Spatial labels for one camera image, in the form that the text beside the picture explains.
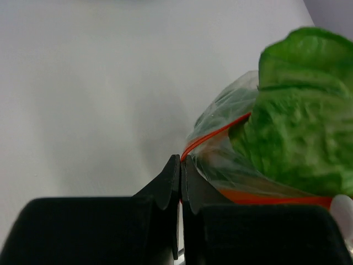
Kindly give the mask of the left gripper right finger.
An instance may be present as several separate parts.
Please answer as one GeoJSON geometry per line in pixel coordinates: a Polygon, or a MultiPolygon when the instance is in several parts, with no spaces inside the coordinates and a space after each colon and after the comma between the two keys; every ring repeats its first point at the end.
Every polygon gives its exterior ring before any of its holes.
{"type": "Polygon", "coordinates": [[[332,216],[311,205],[241,205],[181,163],[186,264],[351,264],[332,216]]]}

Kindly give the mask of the clear zip top bag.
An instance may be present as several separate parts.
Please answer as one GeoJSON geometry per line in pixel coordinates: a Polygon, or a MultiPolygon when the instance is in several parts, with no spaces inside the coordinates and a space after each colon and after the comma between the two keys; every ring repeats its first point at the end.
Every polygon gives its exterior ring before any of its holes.
{"type": "Polygon", "coordinates": [[[181,157],[190,156],[201,175],[235,203],[322,206],[338,222],[351,223],[352,198],[320,197],[276,183],[233,149],[229,133],[243,127],[257,95],[257,71],[245,73],[223,89],[196,120],[181,157]]]}

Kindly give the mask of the green fake vegetable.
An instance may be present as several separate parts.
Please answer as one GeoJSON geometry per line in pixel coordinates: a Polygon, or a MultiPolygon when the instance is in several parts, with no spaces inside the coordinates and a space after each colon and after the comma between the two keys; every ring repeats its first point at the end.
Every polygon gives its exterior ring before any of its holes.
{"type": "Polygon", "coordinates": [[[313,195],[352,196],[352,42],[299,28],[266,47],[235,152],[270,180],[313,195]]]}

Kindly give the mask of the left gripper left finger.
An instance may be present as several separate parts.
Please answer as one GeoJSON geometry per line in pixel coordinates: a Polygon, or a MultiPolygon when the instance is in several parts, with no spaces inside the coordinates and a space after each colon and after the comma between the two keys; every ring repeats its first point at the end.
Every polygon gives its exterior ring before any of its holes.
{"type": "Polygon", "coordinates": [[[37,198],[19,213],[2,264],[173,264],[180,158],[131,197],[37,198]]]}

